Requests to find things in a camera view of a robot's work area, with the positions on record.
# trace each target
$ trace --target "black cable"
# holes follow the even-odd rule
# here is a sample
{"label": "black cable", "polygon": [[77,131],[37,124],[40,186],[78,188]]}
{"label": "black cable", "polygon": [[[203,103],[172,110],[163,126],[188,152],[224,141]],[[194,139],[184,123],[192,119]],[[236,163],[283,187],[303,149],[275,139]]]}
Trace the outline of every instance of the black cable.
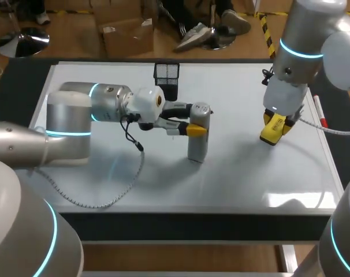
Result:
{"label": "black cable", "polygon": [[[124,130],[125,132],[125,138],[130,141],[131,143],[134,143],[134,145],[136,146],[136,148],[140,151],[143,152],[144,151],[144,147],[141,145],[140,142],[138,142],[130,133],[129,133],[129,125],[132,122],[136,122],[138,121],[140,118],[139,115],[133,115],[133,114],[129,114],[129,115],[123,115],[120,118],[120,125],[121,128]],[[124,126],[124,124],[122,123],[124,120],[126,120],[126,127]]]}

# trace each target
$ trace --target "black mesh pen holder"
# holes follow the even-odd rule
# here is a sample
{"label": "black mesh pen holder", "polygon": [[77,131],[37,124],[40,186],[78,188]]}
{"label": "black mesh pen holder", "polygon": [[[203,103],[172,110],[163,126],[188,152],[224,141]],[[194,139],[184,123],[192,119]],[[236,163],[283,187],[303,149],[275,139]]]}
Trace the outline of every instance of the black mesh pen holder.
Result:
{"label": "black mesh pen holder", "polygon": [[162,88],[167,101],[177,100],[179,63],[155,63],[154,75],[155,85]]}

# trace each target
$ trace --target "coiled cable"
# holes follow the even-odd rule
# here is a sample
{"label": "coiled cable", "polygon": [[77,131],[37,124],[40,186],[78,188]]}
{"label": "coiled cable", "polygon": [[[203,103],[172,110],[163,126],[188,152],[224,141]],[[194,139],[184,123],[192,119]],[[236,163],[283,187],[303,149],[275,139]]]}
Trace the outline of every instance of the coiled cable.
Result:
{"label": "coiled cable", "polygon": [[303,118],[300,118],[299,120],[302,121],[302,122],[304,122],[304,123],[306,123],[306,124],[308,124],[308,125],[310,125],[310,126],[312,126],[312,127],[315,127],[315,128],[317,128],[317,129],[320,129],[320,130],[322,130],[322,131],[324,131],[324,132],[326,132],[326,133],[337,134],[337,135],[340,135],[340,136],[350,136],[350,131],[347,131],[347,132],[346,132],[346,131],[332,130],[332,129],[328,129],[328,128],[325,128],[325,127],[323,127],[323,126],[317,125],[317,124],[315,124],[315,123],[312,123],[312,122],[310,122],[310,121],[307,121],[307,120],[305,120],[305,119],[303,119]]}
{"label": "coiled cable", "polygon": [[[122,121],[126,119],[127,125],[126,127],[123,126]],[[44,132],[44,135],[46,137],[46,143],[45,143],[45,149],[44,149],[44,154],[42,157],[42,161],[40,163],[40,165],[34,169],[32,169],[31,171],[29,171],[29,176],[32,175],[33,172],[36,172],[37,174],[39,174],[40,176],[42,176],[43,178],[45,178],[48,183],[50,185],[52,185],[52,187],[55,189],[55,191],[61,195],[64,199],[66,199],[67,201],[69,201],[70,203],[82,207],[82,208],[88,208],[88,209],[104,209],[104,208],[109,208],[111,207],[113,204],[115,204],[118,200],[122,199],[135,185],[136,185],[136,180],[138,179],[140,173],[142,172],[143,166],[144,166],[144,161],[145,161],[145,154],[144,154],[144,148],[141,145],[140,142],[138,142],[137,140],[135,140],[130,134],[129,134],[129,125],[130,123],[132,123],[134,120],[136,120],[136,118],[132,118],[130,116],[124,116],[121,118],[120,120],[120,124],[123,128],[123,130],[125,131],[125,137],[128,141],[132,142],[135,147],[140,151],[140,165],[139,165],[139,169],[137,171],[137,173],[135,174],[135,176],[133,177],[133,180],[130,182],[130,184],[125,188],[125,190],[123,192],[121,192],[119,195],[117,195],[115,198],[113,198],[111,201],[105,203],[105,204],[101,204],[101,205],[89,205],[89,204],[84,204],[81,203],[77,200],[75,200],[74,198],[68,196],[59,186],[58,184],[53,180],[52,177],[50,177],[45,171],[43,171],[42,169],[40,169],[41,166],[44,165],[45,161],[46,161],[46,157],[48,154],[48,150],[49,150],[49,136],[46,133],[45,128],[43,127],[36,127],[35,130],[42,130]]]}

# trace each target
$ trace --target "cardboard box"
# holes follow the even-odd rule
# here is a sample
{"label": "cardboard box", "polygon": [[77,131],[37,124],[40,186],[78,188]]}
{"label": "cardboard box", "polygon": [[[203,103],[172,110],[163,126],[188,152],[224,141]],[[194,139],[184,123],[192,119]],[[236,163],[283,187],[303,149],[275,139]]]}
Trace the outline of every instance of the cardboard box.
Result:
{"label": "cardboard box", "polygon": [[111,0],[94,6],[101,43],[109,58],[125,58],[153,51],[153,23],[144,20],[141,0]]}

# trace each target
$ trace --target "black table frame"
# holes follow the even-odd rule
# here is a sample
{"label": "black table frame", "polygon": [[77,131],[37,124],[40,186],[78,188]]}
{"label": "black table frame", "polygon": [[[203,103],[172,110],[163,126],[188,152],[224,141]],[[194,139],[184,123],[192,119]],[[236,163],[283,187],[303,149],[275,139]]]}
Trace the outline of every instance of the black table frame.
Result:
{"label": "black table frame", "polygon": [[[29,127],[50,68],[60,61],[272,63],[270,59],[11,59],[0,79],[0,121]],[[310,89],[320,96],[329,126],[350,130],[348,93],[331,85],[323,71]],[[327,134],[326,138],[345,188],[350,181],[350,137]],[[329,220],[329,216],[317,215],[62,213],[62,216],[83,241],[318,241]]]}

